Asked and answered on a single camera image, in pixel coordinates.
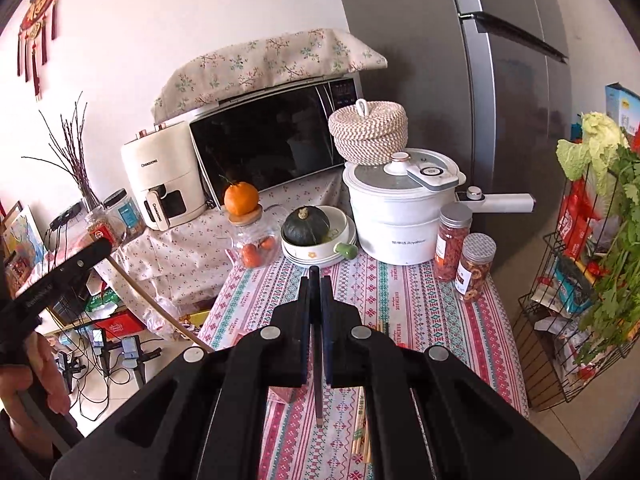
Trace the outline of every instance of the glass jar with red contents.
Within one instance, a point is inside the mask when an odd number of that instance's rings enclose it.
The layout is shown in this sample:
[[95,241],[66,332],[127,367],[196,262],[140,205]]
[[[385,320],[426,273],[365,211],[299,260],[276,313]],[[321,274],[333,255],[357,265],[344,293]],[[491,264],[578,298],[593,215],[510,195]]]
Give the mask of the glass jar with red contents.
[[245,269],[265,267],[280,256],[282,240],[276,215],[276,211],[265,214],[260,204],[246,215],[229,214],[229,222],[234,227],[230,236],[235,265]]
[[99,205],[91,210],[84,218],[87,222],[86,230],[94,240],[107,238],[111,243],[111,250],[116,250],[120,245],[120,237],[116,234],[111,222],[107,216],[104,207]]
[[452,202],[440,209],[433,273],[437,280],[450,282],[456,277],[462,244],[471,228],[472,213],[466,205]]

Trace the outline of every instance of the human hand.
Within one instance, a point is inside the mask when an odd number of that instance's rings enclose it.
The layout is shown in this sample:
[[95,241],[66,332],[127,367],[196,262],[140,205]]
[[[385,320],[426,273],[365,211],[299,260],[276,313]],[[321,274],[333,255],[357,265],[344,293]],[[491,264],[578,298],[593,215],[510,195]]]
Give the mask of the human hand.
[[[66,415],[70,409],[70,400],[49,343],[43,336],[34,332],[26,339],[25,350],[33,371],[48,393],[49,409]],[[18,392],[27,390],[32,383],[33,375],[29,367],[20,365],[0,367],[0,399],[11,419],[14,437],[33,454],[41,458],[52,458],[51,440],[27,415],[17,395]]]

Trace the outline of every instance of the chopstick bundle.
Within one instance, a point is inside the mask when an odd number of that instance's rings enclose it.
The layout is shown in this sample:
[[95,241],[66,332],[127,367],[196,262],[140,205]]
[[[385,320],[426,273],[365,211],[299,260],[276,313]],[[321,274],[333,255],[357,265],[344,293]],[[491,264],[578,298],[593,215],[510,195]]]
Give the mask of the chopstick bundle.
[[356,404],[356,430],[353,432],[353,443],[351,444],[351,454],[359,454],[364,433],[364,388],[358,388],[358,403]]
[[[383,320],[378,321],[376,326],[378,332],[389,335],[389,324]],[[351,444],[352,454],[361,454],[365,464],[371,462],[371,439],[369,436],[369,425],[367,424],[367,412],[364,399],[364,388],[358,389],[358,403],[356,412],[356,427],[353,432],[353,443]]]

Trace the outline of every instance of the spice jar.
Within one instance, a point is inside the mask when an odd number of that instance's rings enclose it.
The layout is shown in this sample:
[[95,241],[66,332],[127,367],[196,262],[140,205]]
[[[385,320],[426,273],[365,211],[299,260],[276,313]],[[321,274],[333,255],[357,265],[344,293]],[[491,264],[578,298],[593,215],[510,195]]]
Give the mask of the spice jar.
[[84,218],[88,224],[86,230],[94,240],[107,238],[111,243],[111,250],[116,250],[120,245],[120,239],[117,237],[104,207],[99,205]]
[[450,282],[456,277],[462,243],[469,234],[473,213],[466,205],[452,202],[440,209],[433,273],[437,280]]
[[236,265],[245,269],[265,267],[280,256],[280,226],[271,217],[265,215],[258,204],[246,215],[229,215],[234,226],[231,233],[232,253]]
[[142,219],[140,210],[125,189],[117,190],[104,201],[103,205],[107,215],[118,222],[124,222],[126,226],[124,243],[132,241],[145,231],[145,221]]
[[490,236],[472,233],[465,238],[455,281],[464,301],[474,301],[480,296],[494,256],[495,242]]

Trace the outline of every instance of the cardboard box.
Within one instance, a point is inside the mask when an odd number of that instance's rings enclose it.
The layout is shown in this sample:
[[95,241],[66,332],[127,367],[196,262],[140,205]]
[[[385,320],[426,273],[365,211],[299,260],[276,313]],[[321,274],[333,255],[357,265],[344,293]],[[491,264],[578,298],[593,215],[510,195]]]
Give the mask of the cardboard box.
[[624,88],[620,83],[605,87],[607,97],[607,115],[611,117],[631,141],[640,125],[640,96]]

